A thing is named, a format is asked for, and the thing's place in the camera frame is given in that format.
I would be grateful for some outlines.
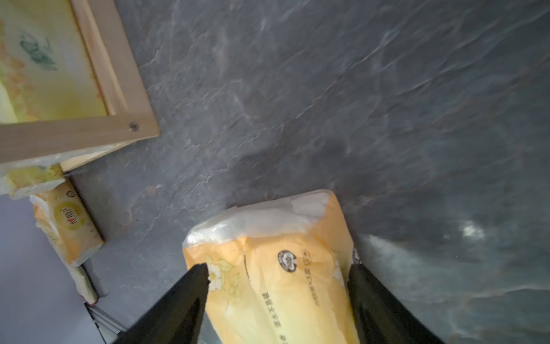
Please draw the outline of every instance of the printed logo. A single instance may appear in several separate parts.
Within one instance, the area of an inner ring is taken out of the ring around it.
[[[298,262],[296,260],[296,255],[290,251],[283,250],[279,252],[277,258],[279,259],[279,264],[286,272],[296,271],[296,266]]]
[[[82,208],[74,202],[62,202],[54,208],[54,217],[59,228],[76,231],[85,223]]]
[[[65,215],[65,219],[70,225],[74,225],[78,222],[78,216],[76,215],[76,212],[73,208],[64,207],[61,209],[63,212],[63,215]]]

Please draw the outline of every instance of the screw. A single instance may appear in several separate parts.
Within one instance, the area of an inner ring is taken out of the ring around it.
[[[139,124],[136,122],[130,122],[130,131],[131,132],[137,132],[139,130]]]

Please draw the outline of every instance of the gray stone countertop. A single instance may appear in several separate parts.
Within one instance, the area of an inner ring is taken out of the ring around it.
[[[327,188],[442,339],[550,342],[549,2],[116,4],[162,134],[71,173],[101,309],[135,322],[193,225]]]

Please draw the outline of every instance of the wooden board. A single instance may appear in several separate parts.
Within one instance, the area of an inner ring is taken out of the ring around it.
[[[141,80],[120,16],[112,0],[72,0],[75,17],[109,115],[153,110]],[[60,163],[63,172],[133,143],[117,143],[107,151],[86,154]]]
[[[131,123],[139,130],[132,131]],[[150,112],[0,125],[0,163],[157,135],[157,122]]]
[[[116,150],[119,150],[123,147],[126,147],[129,144],[132,144],[134,142],[135,141],[126,141],[126,142],[117,143],[111,149],[101,151],[101,152],[97,152],[97,153],[91,153],[91,154],[84,154],[84,155],[76,156],[76,157],[73,157],[73,158],[70,158],[70,159],[67,159],[67,160],[61,162],[59,165],[61,166],[61,170],[63,172],[70,171],[70,170],[73,170],[77,167],[80,167],[80,166],[84,165],[87,162],[90,162],[90,161],[95,160],[97,158],[100,158],[104,155],[112,153]]]

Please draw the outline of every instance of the white wall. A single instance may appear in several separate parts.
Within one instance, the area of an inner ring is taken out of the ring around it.
[[[0,342],[103,343],[28,198],[0,196]]]

